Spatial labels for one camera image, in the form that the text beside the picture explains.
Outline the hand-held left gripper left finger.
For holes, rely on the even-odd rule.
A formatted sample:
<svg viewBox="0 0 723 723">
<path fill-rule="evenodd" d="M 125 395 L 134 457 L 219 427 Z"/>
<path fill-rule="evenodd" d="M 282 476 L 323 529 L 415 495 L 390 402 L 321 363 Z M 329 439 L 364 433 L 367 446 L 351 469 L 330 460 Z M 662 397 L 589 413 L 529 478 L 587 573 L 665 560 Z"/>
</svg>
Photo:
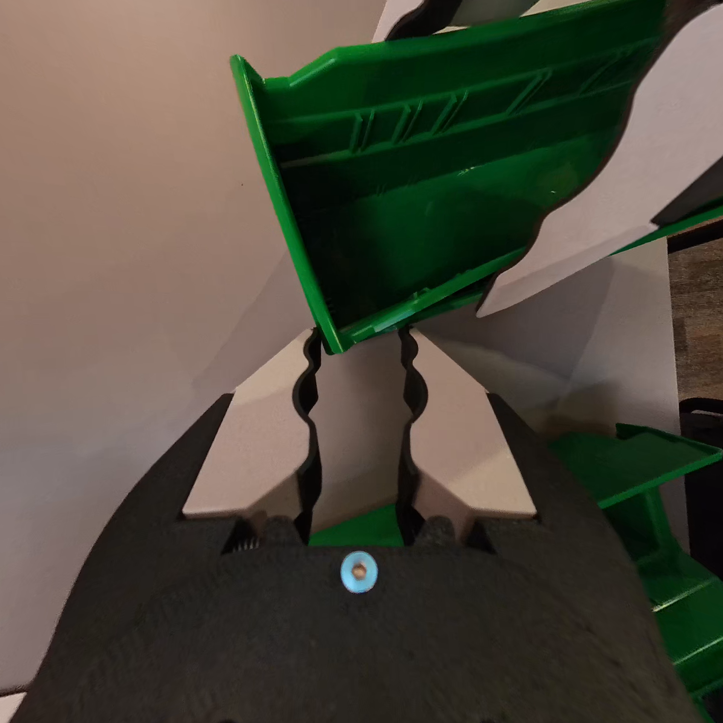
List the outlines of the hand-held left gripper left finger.
<svg viewBox="0 0 723 723">
<path fill-rule="evenodd" d="M 182 509 L 188 519 L 241 517 L 260 530 L 284 516 L 309 534 L 322 488 L 317 329 L 304 330 L 233 393 Z"/>
</svg>

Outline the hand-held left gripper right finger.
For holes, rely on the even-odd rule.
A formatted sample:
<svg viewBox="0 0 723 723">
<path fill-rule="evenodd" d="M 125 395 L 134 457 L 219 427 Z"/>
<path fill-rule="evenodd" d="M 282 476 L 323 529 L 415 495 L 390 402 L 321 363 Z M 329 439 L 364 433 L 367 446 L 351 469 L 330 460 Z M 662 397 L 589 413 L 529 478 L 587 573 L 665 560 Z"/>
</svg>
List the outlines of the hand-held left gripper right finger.
<svg viewBox="0 0 723 723">
<path fill-rule="evenodd" d="M 537 509 L 493 410 L 490 395 L 418 330 L 400 331 L 404 431 L 398 508 L 444 517 L 454 537 L 478 519 L 534 520 Z"/>
</svg>

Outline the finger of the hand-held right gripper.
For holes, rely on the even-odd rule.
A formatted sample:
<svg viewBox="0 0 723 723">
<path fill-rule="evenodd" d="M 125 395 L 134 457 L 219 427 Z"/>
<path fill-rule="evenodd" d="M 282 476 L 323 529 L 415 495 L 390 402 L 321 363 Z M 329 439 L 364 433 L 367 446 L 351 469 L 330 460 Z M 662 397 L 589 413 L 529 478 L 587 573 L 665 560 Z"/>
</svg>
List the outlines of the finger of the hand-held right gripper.
<svg viewBox="0 0 723 723">
<path fill-rule="evenodd" d="M 387 1 L 384 40 L 420 38 L 448 27 L 467 27 L 520 17 L 538 1 Z"/>
<path fill-rule="evenodd" d="M 654 217 L 721 157 L 721 2 L 670 2 L 662 48 L 622 136 L 584 190 L 544 219 L 477 316 L 505 310 L 658 228 Z"/>
</svg>

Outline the black bag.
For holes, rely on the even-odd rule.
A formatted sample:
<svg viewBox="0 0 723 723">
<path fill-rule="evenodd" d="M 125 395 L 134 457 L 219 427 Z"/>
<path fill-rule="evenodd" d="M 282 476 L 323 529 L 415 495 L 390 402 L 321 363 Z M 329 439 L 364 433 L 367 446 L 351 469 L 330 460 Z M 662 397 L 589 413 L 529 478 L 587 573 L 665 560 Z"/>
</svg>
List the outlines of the black bag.
<svg viewBox="0 0 723 723">
<path fill-rule="evenodd" d="M 684 438 L 722 447 L 722 402 L 693 397 L 680 402 Z M 685 476 L 691 556 L 722 577 L 722 462 Z"/>
</svg>

